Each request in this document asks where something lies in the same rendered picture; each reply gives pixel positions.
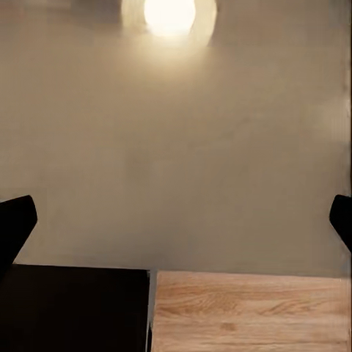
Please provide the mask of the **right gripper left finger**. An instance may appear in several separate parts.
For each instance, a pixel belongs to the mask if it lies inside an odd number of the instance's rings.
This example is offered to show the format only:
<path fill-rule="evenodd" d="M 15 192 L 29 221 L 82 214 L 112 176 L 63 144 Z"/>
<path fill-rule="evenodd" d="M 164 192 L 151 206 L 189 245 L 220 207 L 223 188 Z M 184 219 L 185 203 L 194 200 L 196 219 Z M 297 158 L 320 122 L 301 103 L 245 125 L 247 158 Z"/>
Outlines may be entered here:
<path fill-rule="evenodd" d="M 37 223 L 30 195 L 0 203 L 0 282 Z"/>

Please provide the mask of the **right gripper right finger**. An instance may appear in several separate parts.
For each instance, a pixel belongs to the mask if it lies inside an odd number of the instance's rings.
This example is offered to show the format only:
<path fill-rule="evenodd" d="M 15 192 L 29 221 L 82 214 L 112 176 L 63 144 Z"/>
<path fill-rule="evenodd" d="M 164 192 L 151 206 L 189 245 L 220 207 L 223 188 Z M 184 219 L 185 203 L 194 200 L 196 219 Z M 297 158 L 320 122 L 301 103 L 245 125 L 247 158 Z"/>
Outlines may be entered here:
<path fill-rule="evenodd" d="M 337 195 L 329 220 L 352 253 L 352 197 Z"/>

